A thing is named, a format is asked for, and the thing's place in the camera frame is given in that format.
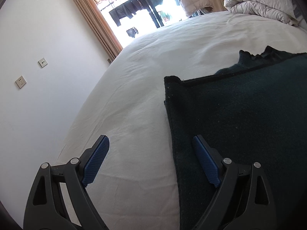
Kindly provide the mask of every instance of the mattress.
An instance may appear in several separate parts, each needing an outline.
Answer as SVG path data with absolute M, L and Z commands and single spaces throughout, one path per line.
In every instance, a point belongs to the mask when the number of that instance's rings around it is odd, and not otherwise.
M 160 28 L 124 48 L 82 106 L 57 160 L 64 164 L 101 134 L 109 137 L 110 150 L 87 187 L 109 229 L 179 229 L 164 77 L 211 75 L 237 63 L 239 50 L 255 55 L 267 45 L 307 52 L 307 33 L 256 15 L 217 12 Z

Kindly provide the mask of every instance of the silver screw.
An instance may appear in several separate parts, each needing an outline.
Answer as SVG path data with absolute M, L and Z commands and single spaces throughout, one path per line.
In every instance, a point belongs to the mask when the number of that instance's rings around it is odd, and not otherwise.
M 224 163 L 226 163 L 226 164 L 231 164 L 231 159 L 230 158 L 224 158 Z
M 255 162 L 255 163 L 254 163 L 254 166 L 255 166 L 256 168 L 260 168 L 260 167 L 261 167 L 261 164 L 260 164 L 259 162 Z
M 42 169 L 45 169 L 48 167 L 48 163 L 43 163 L 41 166 L 40 166 Z
M 71 164 L 76 164 L 76 163 L 78 163 L 78 162 L 79 162 L 79 159 L 78 159 L 78 158 L 73 158 L 73 159 L 70 160 L 70 163 L 71 163 Z

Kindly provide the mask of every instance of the white bed sheet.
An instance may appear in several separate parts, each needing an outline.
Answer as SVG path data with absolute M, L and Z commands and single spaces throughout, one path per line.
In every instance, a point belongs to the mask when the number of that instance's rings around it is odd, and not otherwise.
M 134 40 L 80 110 L 58 164 L 79 157 L 101 134 L 110 150 L 87 191 L 110 230 L 179 229 L 179 200 L 164 77 L 192 79 L 237 63 L 239 50 L 267 45 L 307 52 L 307 33 L 272 19 L 218 12 Z

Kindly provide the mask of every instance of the power outlet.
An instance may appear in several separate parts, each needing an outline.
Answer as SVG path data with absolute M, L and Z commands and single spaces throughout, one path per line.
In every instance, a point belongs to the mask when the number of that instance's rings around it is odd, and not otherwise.
M 47 61 L 45 60 L 45 58 L 42 58 L 39 62 L 40 66 L 43 68 L 45 65 L 47 65 Z
M 20 76 L 15 82 L 19 86 L 19 89 L 21 89 L 27 83 L 22 76 Z

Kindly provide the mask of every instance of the folded white comforter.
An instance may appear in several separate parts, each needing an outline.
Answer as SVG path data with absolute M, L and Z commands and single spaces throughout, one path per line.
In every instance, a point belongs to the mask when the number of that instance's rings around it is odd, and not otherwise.
M 297 25 L 292 0 L 224 0 L 231 13 L 259 15 L 289 25 Z

